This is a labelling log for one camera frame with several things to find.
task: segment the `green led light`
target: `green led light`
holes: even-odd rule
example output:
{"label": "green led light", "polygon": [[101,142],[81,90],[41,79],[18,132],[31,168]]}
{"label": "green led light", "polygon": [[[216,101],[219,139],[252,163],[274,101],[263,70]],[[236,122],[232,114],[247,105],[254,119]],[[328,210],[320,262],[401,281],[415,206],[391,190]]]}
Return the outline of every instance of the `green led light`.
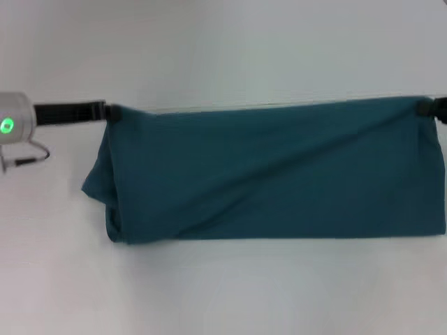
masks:
{"label": "green led light", "polygon": [[0,124],[0,132],[2,134],[9,134],[11,131],[13,131],[13,128],[14,120],[12,120],[10,117],[5,118]]}

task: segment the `teal towel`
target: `teal towel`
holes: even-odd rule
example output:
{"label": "teal towel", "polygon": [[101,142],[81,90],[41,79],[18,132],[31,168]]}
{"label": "teal towel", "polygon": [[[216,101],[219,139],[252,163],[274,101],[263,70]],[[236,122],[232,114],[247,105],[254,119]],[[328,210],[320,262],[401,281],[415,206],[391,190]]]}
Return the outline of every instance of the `teal towel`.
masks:
{"label": "teal towel", "polygon": [[150,114],[113,106],[83,186],[113,241],[444,234],[427,98]]}

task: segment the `wall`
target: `wall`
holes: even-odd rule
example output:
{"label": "wall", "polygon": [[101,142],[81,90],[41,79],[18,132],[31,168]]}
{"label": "wall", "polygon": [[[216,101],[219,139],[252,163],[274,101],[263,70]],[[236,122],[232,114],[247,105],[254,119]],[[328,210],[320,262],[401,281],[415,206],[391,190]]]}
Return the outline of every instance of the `wall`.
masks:
{"label": "wall", "polygon": [[[153,110],[447,94],[446,31],[442,0],[0,0],[0,91]],[[40,129],[51,161],[1,177],[0,333],[447,332],[444,237],[110,243],[79,191],[102,130]]]}

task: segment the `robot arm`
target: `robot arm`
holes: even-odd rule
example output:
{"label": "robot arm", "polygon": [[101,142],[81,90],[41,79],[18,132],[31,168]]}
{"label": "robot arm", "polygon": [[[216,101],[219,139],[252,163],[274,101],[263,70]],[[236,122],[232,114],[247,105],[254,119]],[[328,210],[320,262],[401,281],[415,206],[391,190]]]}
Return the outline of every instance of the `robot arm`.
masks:
{"label": "robot arm", "polygon": [[[3,171],[12,166],[37,163],[50,157],[50,151],[44,145],[32,140],[37,126],[100,120],[117,121],[121,116],[116,110],[106,105],[103,100],[33,105],[22,93],[0,93],[0,161]],[[6,160],[1,152],[1,146],[18,142],[28,142],[45,155]]]}

